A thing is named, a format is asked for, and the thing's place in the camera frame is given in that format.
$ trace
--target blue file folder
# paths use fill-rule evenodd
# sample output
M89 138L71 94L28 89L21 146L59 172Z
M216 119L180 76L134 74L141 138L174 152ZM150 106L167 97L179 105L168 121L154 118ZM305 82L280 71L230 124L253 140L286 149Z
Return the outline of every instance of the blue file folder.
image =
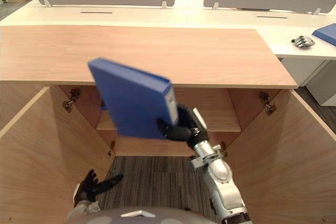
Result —
M110 60L88 63L119 135L161 138L156 119L178 121L170 80Z
M313 35L336 46L336 23L315 30Z

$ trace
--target silver robotic arm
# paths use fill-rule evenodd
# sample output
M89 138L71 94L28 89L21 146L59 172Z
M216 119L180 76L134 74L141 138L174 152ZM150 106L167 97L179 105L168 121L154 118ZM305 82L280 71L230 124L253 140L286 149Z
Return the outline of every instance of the silver robotic arm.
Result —
M179 125L169 126L158 120L160 132L168 139L186 141L197 157L191 162L195 169L203 169L203 179L211 193L216 214L225 224L251 224L247 209L238 188L233 182L232 171L224 161L221 146L211 146L207 126L199 111L179 106Z
M232 171L223 160L221 146L212 147L209 141L196 144L198 157L192 159L195 169L203 168L203 179L211 193L211 201L222 223L252 223L238 188L232 179Z

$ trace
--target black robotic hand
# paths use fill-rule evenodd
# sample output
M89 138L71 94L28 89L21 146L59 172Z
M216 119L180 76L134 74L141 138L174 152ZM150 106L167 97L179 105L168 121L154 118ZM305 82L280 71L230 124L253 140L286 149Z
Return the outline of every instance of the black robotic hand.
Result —
M124 177L123 174L118 174L117 176L104 180L98 183L96 178L96 173L91 169L85 179L80 183L77 193L74 198L75 205L81 200L88 200L90 202L96 201L96 196L105 191L112 189L119 181Z
M169 125L162 119L157 120L159 131L164 137L173 141L187 142L191 149L197 143L209 139L206 125L197 109L179 104L177 111L179 113L177 125Z

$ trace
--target wood grain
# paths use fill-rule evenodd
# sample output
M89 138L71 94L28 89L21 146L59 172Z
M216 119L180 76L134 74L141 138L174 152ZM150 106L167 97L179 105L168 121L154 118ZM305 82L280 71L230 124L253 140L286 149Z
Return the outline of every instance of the wood grain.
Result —
M114 131L117 125L112 121L108 110L101 111L96 130Z
M274 99L228 148L251 220L324 223L336 217L336 135L294 91Z
M104 179L108 148L57 87L43 88L0 131L0 222L64 223L76 183Z
M265 106L260 100L260 92L267 92L270 101L280 92L279 89L228 89L234 110L236 112L240 127L244 130L265 110Z
M197 108L211 132L240 132L235 110L227 89L174 88L180 104ZM97 130L115 130L109 111L102 111Z
M0 82L0 130L42 88L42 84Z
M101 115L101 98L100 92L96 86L79 86L79 85L59 85L62 91L70 97L71 89L80 89L80 97L75 103L75 107L85 117L91 126L96 129L99 117ZM108 147L111 142L117 139L117 134L108 131L97 130L99 136L105 141Z
M220 140L217 139L218 136L216 134L211 133L210 142L215 145L219 144L220 142L230 141L232 137L230 133L236 134L236 132L225 133L227 134L226 136L220 135ZM116 156L189 157L195 155L194 151L187 146L186 142L174 142L170 140L137 138L129 136L118 136L114 153Z
M176 86L297 86L255 30L4 26L1 33L1 80L94 84L87 62L102 57L160 74Z
M227 149L237 139L240 132L210 132L210 135L213 144L220 144Z

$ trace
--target white countertop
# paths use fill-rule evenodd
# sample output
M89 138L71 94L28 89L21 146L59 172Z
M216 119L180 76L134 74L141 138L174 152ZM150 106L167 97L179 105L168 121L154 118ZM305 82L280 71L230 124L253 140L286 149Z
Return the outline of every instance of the white countertop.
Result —
M332 23L336 23L336 7L327 15L310 15L279 11L212 10L203 7L203 0L175 0L175 5L167 9L85 5L48 8L33 0L2 20L0 25L248 28L256 29L277 57L336 60L336 47L311 35L317 28ZM316 44L306 50L296 48L290 41L299 35L310 36Z

